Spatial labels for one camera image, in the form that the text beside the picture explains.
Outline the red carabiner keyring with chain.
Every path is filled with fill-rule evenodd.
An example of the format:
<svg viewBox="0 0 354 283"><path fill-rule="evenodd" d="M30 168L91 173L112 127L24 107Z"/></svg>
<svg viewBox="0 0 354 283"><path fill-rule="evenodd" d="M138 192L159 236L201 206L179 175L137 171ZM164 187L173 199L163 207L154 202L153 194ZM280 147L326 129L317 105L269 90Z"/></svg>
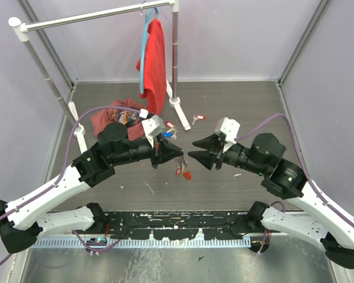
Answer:
<svg viewBox="0 0 354 283"><path fill-rule="evenodd" d="M192 174L188 169L188 163L185 160L185 158L183 157L183 163L182 163L182 172L181 174L185 180L191 180L192 179Z"/></svg>

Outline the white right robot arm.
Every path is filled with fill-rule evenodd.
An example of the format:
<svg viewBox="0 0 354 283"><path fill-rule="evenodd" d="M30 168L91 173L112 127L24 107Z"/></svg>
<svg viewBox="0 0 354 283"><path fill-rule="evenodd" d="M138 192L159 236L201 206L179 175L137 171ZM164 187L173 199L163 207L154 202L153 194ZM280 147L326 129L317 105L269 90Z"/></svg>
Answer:
<svg viewBox="0 0 354 283"><path fill-rule="evenodd" d="M224 135L212 134L193 142L197 151L188 156L211 170L227 164L263 177L262 187L272 195L305 211L310 219L281 212L256 201L247 213L247 225L253 232L274 230L297 237L324 251L334 263L354 269L354 227L350 214L334 203L324 201L322 190L315 191L303 169L283 158L286 148L271 133L258 134L247 148L234 144L226 149Z"/></svg>

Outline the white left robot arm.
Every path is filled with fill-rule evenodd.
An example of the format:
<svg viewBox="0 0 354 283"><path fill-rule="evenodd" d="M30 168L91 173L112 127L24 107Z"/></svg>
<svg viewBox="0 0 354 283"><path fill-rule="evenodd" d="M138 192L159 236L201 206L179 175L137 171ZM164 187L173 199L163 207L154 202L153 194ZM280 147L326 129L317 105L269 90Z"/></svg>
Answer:
<svg viewBox="0 0 354 283"><path fill-rule="evenodd" d="M115 174L116 166L150 160L152 167L183 156L183 150L159 130L131 141L127 127L112 123L98 141L57 177L17 200L0 200L0 237L10 254L30 248L37 240L69 231L101 233L107 217L98 203L75 210L53 212L65 200L85 192Z"/></svg>

